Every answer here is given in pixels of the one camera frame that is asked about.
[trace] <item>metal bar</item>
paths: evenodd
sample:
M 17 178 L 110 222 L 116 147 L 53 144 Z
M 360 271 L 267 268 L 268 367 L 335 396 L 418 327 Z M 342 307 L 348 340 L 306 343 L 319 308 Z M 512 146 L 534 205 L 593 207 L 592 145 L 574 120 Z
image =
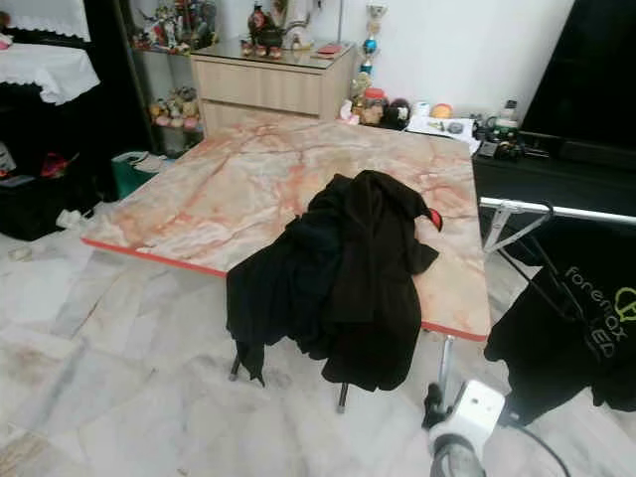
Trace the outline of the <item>metal bar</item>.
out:
M 450 358 L 453 351 L 455 337 L 446 335 L 444 347 L 441 350 L 441 361 L 439 362 L 439 389 L 441 390 L 440 410 L 446 410 L 446 385 L 448 384 L 448 374 L 450 373 Z
M 338 43 L 342 40 L 342 12 L 345 0 L 340 0 L 340 13 L 338 14 Z
M 495 246 L 497 243 L 497 239 L 501 235 L 502 230 L 504 229 L 504 225 L 510 218 L 512 211 L 506 208 L 503 204 L 497 208 L 497 212 L 495 212 L 495 217 L 493 217 L 493 222 L 490 224 L 490 231 L 488 232 L 488 238 L 486 238 L 486 243 L 484 244 L 484 250 L 488 253 L 491 248 Z
M 232 368 L 230 369 L 230 375 L 228 376 L 228 379 L 230 381 L 237 380 L 237 374 L 239 373 L 239 366 L 240 366 L 240 358 L 239 358 L 239 355 L 237 354 L 237 356 L 235 357 L 235 361 L 232 363 Z
M 345 412 L 345 405 L 347 404 L 347 391 L 349 390 L 348 383 L 342 383 L 340 386 L 340 397 L 338 398 L 338 413 L 342 414 Z
M 489 209 L 498 209 L 504 203 L 511 206 L 515 206 L 518 210 L 516 214 L 530 213 L 530 214 L 546 214 L 549 209 L 542 204 L 533 204 L 523 201 L 509 201 L 506 199 L 493 199 L 490 197 L 482 197 L 479 200 L 481 207 Z M 597 222 L 610 222 L 614 224 L 626 224 L 629 226 L 636 226 L 636 217 L 622 216 L 618 214 L 607 214 L 604 212 L 586 211 L 583 209 L 571 209 L 568 207 L 554 207 L 555 216 L 569 217 L 572 219 L 585 219 L 589 221 Z

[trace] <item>bottle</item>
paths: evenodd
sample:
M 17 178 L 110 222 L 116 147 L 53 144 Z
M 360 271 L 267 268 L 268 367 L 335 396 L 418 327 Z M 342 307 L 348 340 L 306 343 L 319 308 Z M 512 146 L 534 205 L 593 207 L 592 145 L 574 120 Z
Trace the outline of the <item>bottle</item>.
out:
M 510 99 L 506 102 L 506 107 L 504 107 L 495 120 L 493 132 L 497 132 L 500 140 L 513 140 L 517 137 L 518 131 L 517 102 Z

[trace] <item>marble floor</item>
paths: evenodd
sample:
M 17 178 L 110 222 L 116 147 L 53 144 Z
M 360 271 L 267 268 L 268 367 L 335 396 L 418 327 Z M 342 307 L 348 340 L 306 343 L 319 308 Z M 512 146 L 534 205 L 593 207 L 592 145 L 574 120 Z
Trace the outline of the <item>marble floor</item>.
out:
M 30 244 L 0 236 L 0 476 L 427 476 L 420 429 L 441 336 L 422 333 L 396 391 L 352 388 L 345 414 L 320 363 L 281 342 L 266 389 L 240 375 L 225 330 L 222 279 L 91 249 L 79 231 Z M 488 262 L 493 317 L 523 287 Z M 506 367 L 482 345 L 455 345 L 451 391 L 478 378 L 504 392 Z M 588 392 L 531 428 L 573 476 L 636 475 L 636 418 Z M 498 428 L 490 477 L 560 476 L 526 436 Z

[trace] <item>paper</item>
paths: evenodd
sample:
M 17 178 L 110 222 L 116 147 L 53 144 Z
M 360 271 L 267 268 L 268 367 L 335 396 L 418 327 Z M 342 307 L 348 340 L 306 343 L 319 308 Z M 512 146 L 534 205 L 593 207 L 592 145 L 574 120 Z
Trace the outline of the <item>paper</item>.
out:
M 453 126 L 454 124 L 461 124 L 461 132 L 450 132 L 456 130 L 459 126 Z M 433 134 L 435 136 L 445 136 L 468 144 L 470 154 L 474 154 L 479 149 L 481 142 L 473 137 L 473 125 L 475 121 L 473 119 L 437 119 L 435 117 L 414 115 L 406 130 L 408 132 L 419 132 L 421 134 Z

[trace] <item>stuffed toy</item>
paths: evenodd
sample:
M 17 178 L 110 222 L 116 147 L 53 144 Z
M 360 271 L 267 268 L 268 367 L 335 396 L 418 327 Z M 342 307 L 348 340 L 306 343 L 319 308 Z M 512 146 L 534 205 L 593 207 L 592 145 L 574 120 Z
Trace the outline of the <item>stuffed toy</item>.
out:
M 8 13 L 0 12 L 0 50 L 6 50 L 13 45 L 13 37 L 5 35 L 5 29 L 11 23 L 11 17 Z

